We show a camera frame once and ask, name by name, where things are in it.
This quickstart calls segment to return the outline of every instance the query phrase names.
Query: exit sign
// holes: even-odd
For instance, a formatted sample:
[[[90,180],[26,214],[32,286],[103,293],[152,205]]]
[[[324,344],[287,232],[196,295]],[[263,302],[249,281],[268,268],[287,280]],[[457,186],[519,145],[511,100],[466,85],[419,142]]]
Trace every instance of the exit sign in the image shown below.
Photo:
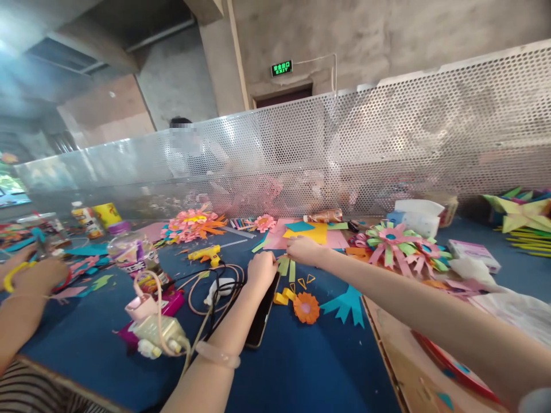
[[[293,71],[293,61],[288,60],[283,63],[278,63],[271,66],[271,76],[276,77],[284,75],[285,73],[291,73]]]

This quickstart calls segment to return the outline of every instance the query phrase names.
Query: glue gun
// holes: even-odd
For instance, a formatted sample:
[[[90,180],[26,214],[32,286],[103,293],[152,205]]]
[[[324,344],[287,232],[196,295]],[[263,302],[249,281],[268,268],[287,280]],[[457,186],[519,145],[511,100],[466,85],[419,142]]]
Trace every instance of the glue gun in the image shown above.
[[[220,252],[220,246],[210,246],[208,248],[203,248],[192,252],[188,255],[189,260],[201,259],[201,262],[205,262],[207,259],[211,259],[211,267],[217,267],[220,264],[220,257],[218,253]]]

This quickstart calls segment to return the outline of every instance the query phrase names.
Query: yellow paper star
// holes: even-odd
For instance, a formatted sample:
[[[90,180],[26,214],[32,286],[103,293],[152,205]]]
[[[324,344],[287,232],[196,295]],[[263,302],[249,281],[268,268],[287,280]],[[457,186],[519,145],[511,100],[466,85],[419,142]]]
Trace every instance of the yellow paper star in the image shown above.
[[[503,233],[511,232],[520,227],[530,227],[551,232],[551,219],[547,217],[551,208],[551,200],[517,204],[501,198],[495,200],[503,207],[507,216],[503,218]]]

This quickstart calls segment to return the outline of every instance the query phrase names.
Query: hand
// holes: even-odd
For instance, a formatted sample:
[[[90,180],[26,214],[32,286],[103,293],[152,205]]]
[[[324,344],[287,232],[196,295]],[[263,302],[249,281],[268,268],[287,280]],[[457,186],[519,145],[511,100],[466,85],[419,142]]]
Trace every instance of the hand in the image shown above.
[[[249,279],[247,285],[254,289],[255,294],[260,298],[264,297],[274,277],[276,276],[278,263],[274,253],[271,251],[262,251],[255,254],[249,261],[247,274]]]
[[[22,248],[17,254],[10,257],[6,263],[0,267],[0,291],[4,289],[4,277],[12,270],[17,268],[20,264],[28,261],[32,255],[36,252],[36,244],[31,244]],[[15,274],[12,282],[15,282],[17,279],[17,274]]]
[[[287,255],[299,264],[320,266],[320,257],[324,251],[330,250],[325,250],[314,240],[302,235],[291,237],[287,241]]]
[[[68,275],[69,267],[63,261],[46,258],[16,274],[15,293],[49,295]]]

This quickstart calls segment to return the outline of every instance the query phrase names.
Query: black phone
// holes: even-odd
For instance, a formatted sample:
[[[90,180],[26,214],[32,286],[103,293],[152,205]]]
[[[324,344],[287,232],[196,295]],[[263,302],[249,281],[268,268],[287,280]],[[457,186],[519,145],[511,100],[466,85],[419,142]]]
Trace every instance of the black phone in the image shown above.
[[[270,288],[268,288],[266,295],[262,298],[262,301],[258,306],[258,311],[254,316],[253,324],[249,330],[249,335],[247,335],[247,340],[245,340],[245,345],[249,348],[257,349],[260,347],[262,337],[264,336],[264,330],[266,329],[266,323],[268,322],[268,315],[270,314],[271,306],[274,302],[274,295],[276,294],[279,283],[280,273],[278,271],[275,274],[274,280],[272,281]]]

